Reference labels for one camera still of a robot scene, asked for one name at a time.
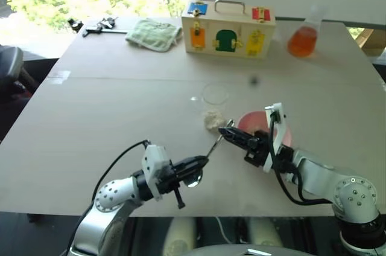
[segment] green door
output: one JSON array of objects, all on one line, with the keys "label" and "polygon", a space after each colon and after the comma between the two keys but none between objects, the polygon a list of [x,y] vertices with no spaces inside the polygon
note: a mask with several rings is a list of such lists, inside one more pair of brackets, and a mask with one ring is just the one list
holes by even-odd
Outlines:
[{"label": "green door", "polygon": [[237,41],[237,36],[234,31],[231,30],[221,30],[216,35],[217,47],[216,51],[223,52],[234,52],[235,51],[235,42]]}]

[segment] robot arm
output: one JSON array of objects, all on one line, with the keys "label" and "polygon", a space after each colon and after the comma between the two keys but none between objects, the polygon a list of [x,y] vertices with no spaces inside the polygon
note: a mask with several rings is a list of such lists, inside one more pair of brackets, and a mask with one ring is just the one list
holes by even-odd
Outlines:
[{"label": "robot arm", "polygon": [[127,217],[143,202],[174,191],[178,207],[185,204],[179,193],[180,181],[186,185],[199,181],[206,156],[186,158],[173,164],[163,147],[148,145],[142,158],[142,170],[129,178],[111,181],[97,192],[90,210],[79,224],[68,256],[113,256]]},{"label": "robot arm", "polygon": [[244,158],[247,162],[262,166],[264,172],[277,169],[288,182],[328,200],[341,228],[341,241],[351,253],[386,255],[385,224],[376,207],[374,185],[348,169],[321,164],[311,153],[284,146],[282,140],[286,122],[281,103],[266,107],[268,125],[273,112],[278,115],[277,134],[272,142],[279,161],[276,166],[270,155],[270,136],[267,132],[258,130],[251,135],[234,127],[223,127],[219,131],[225,140],[247,152]]}]

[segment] wooden box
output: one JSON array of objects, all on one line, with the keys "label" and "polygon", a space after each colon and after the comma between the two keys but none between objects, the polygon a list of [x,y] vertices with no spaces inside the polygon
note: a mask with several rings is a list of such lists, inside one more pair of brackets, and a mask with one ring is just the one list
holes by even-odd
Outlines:
[{"label": "wooden box", "polygon": [[191,0],[182,14],[187,52],[264,58],[276,27],[270,8]]}]

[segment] box handle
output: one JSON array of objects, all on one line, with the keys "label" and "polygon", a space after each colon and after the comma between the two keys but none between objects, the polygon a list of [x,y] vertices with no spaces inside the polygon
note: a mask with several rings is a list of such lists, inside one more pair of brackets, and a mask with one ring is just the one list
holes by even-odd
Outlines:
[{"label": "box handle", "polygon": [[223,4],[239,4],[242,5],[242,13],[245,13],[245,4],[241,1],[222,1],[222,0],[216,0],[215,1],[215,11],[217,11],[217,4],[219,2],[222,2]]}]

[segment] green towel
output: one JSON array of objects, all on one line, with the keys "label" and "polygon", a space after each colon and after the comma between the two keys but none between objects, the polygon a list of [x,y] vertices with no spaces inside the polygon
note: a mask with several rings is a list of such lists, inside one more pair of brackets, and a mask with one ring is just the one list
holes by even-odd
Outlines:
[{"label": "green towel", "polygon": [[134,30],[126,34],[126,40],[157,52],[166,52],[181,35],[181,28],[156,22],[152,19],[140,20]]}]

